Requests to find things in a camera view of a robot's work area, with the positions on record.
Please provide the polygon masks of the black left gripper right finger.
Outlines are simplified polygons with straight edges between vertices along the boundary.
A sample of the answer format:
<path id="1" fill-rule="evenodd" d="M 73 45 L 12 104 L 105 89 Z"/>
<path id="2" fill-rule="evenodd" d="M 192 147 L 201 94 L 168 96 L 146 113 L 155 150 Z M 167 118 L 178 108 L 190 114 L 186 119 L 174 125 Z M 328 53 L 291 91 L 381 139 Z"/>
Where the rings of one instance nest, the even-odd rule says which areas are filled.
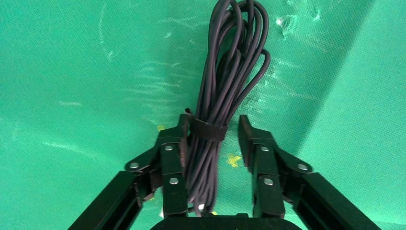
<path id="1" fill-rule="evenodd" d="M 252 175 L 253 216 L 283 219 L 285 203 L 309 230 L 376 230 L 378 226 L 307 162 L 280 148 L 271 132 L 238 122 L 244 164 Z"/>

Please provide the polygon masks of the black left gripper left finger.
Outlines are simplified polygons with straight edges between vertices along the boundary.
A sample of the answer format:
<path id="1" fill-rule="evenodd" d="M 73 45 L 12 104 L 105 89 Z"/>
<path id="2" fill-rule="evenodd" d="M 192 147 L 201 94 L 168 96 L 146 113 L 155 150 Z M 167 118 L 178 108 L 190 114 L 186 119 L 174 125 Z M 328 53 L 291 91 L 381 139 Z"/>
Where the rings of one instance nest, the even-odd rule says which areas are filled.
<path id="1" fill-rule="evenodd" d="M 182 156 L 187 150 L 188 115 L 181 114 L 177 126 L 160 131 L 155 145 L 132 159 L 125 170 L 105 186 L 70 226 L 71 230 L 128 230 L 143 203 L 161 187 L 164 219 L 154 230 L 175 228 L 172 218 L 185 221 L 187 191 L 182 175 Z"/>

